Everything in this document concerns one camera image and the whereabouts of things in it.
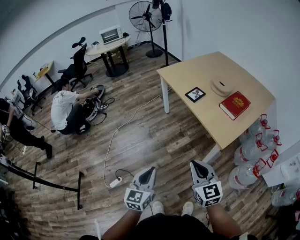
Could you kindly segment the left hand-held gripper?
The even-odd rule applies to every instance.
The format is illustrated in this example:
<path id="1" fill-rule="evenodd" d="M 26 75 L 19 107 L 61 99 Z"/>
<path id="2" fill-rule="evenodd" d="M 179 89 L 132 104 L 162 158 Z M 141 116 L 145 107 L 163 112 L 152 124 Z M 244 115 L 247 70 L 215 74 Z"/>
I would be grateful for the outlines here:
<path id="1" fill-rule="evenodd" d="M 126 189 L 124 203 L 128 209 L 144 211 L 154 199 L 156 168 L 149 167 L 138 172 Z"/>

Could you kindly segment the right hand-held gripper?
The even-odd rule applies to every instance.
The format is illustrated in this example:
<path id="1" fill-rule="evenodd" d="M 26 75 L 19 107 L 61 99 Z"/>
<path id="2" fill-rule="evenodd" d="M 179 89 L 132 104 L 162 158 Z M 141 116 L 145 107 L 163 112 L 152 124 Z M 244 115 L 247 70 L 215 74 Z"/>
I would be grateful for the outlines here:
<path id="1" fill-rule="evenodd" d="M 192 160 L 190 163 L 193 180 L 194 197 L 203 208 L 218 204 L 223 197 L 221 182 L 214 177 L 213 168 L 202 161 Z"/>

